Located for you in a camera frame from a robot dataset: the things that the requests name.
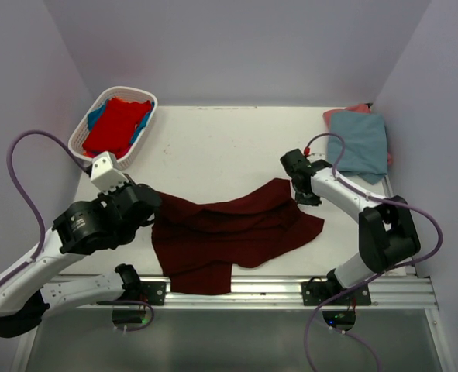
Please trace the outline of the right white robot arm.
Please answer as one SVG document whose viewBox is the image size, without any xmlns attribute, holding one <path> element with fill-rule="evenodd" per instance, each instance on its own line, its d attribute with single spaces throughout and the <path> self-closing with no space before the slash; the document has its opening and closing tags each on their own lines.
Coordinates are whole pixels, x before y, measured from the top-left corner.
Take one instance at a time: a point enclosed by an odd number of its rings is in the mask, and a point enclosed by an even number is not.
<svg viewBox="0 0 458 372">
<path fill-rule="evenodd" d="M 327 273 L 324 281 L 314 278 L 304 290 L 321 301 L 343 304 L 353 296 L 353 287 L 413 257 L 421 249 L 406 201 L 385 198 L 345 179 L 326 160 L 311 162 L 298 149 L 280 158 L 291 179 L 295 200 L 319 206 L 331 202 L 358 224 L 358 253 Z"/>
</svg>

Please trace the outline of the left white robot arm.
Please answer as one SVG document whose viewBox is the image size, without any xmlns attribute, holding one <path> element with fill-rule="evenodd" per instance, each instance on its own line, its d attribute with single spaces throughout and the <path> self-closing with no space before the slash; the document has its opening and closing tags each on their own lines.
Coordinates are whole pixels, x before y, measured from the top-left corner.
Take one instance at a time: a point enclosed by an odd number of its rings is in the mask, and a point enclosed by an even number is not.
<svg viewBox="0 0 458 372">
<path fill-rule="evenodd" d="M 20 336 L 45 318 L 83 305 L 152 307 L 131 264 L 109 273 L 55 283 L 65 268 L 100 250 L 131 243 L 153 224 L 160 195 L 145 184 L 127 183 L 92 201 L 77 201 L 56 218 L 35 246 L 0 274 L 0 338 Z"/>
</svg>

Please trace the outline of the dark maroon t shirt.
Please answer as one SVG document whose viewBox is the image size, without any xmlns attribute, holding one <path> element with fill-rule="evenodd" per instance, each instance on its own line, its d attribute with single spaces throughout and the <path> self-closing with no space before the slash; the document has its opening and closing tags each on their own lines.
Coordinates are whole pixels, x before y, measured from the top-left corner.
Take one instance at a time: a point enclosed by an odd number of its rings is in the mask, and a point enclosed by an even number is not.
<svg viewBox="0 0 458 372">
<path fill-rule="evenodd" d="M 153 249 L 171 290 L 187 295 L 228 294 L 233 266 L 257 268 L 310 243 L 325 225 L 298 207 L 280 178 L 232 201 L 161 199 Z"/>
</svg>

